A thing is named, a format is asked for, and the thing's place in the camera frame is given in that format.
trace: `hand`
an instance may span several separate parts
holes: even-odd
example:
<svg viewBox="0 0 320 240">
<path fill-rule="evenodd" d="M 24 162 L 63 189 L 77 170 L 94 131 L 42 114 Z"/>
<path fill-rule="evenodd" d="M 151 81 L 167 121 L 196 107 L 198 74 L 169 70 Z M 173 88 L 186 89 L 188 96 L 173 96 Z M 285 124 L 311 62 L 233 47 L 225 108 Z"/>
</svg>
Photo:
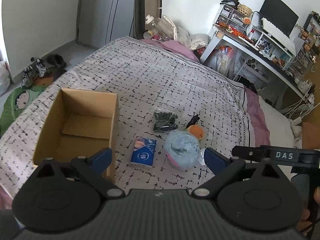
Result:
<svg viewBox="0 0 320 240">
<path fill-rule="evenodd" d="M 320 204 L 320 187 L 316 188 L 315 193 L 313 194 L 313 197 L 315 198 L 315 201 L 318 204 Z M 297 224 L 298 231 L 303 230 L 312 224 L 312 222 L 307 221 L 309 216 L 310 216 L 310 211 L 308 209 L 304 209 L 301 214 L 301 220 Z"/>
</svg>

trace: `black monitor screen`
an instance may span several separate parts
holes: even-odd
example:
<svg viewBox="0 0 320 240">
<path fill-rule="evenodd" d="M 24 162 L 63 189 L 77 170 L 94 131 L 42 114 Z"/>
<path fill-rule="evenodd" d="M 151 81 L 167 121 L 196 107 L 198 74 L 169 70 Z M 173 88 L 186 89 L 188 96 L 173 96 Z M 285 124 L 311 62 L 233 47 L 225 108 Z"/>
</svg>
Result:
<svg viewBox="0 0 320 240">
<path fill-rule="evenodd" d="M 288 37 L 299 18 L 299 16 L 281 0 L 265 0 L 260 9 L 260 15 L 261 18 L 264 17 L 272 22 Z"/>
</svg>

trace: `open cardboard box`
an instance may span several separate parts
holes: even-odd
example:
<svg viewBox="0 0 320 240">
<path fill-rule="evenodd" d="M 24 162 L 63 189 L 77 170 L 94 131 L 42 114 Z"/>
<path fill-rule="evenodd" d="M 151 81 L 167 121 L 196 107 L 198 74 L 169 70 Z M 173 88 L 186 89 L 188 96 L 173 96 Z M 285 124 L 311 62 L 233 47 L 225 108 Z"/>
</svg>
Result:
<svg viewBox="0 0 320 240">
<path fill-rule="evenodd" d="M 118 120 L 116 94 L 61 89 L 41 130 L 33 156 L 34 164 L 39 165 L 49 157 L 57 162 L 69 162 L 110 147 L 113 161 L 104 175 L 112 180 Z"/>
</svg>

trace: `woven basket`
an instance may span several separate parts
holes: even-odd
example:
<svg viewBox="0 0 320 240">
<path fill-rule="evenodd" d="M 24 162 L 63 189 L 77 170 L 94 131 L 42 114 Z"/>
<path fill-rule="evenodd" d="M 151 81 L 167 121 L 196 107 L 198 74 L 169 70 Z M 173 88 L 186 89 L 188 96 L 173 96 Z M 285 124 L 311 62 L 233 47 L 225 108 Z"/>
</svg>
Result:
<svg viewBox="0 0 320 240">
<path fill-rule="evenodd" d="M 245 15 L 247 17 L 250 14 L 252 14 L 252 10 L 249 7 L 247 7 L 247 6 L 243 5 L 243 4 L 239 4 L 237 11 L 242 13 L 243 15 Z"/>
</svg>

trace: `bed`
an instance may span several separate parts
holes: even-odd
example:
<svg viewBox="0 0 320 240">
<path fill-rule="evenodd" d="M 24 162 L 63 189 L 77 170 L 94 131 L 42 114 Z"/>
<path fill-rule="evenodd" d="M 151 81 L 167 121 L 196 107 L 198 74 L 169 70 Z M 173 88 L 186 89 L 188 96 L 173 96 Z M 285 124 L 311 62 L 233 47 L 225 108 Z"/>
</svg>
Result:
<svg viewBox="0 0 320 240">
<path fill-rule="evenodd" d="M 293 147 L 289 121 L 242 84 L 182 55 L 143 41 L 120 38 L 63 74 L 2 136 L 0 185 L 10 197 L 33 172 L 33 151 L 41 127 L 57 92 L 65 87 L 118 94 L 115 181 L 126 192 L 131 188 L 193 189 L 214 176 L 200 164 L 185 172 L 168 164 L 162 151 L 167 133 L 152 131 L 156 107 L 177 113 L 180 129 L 199 114 L 207 133 L 201 148 L 212 147 L 226 157 L 230 157 L 235 145 Z M 279 130 L 280 120 L 285 124 L 283 133 Z M 150 170 L 130 165 L 136 136 L 157 140 Z"/>
</svg>

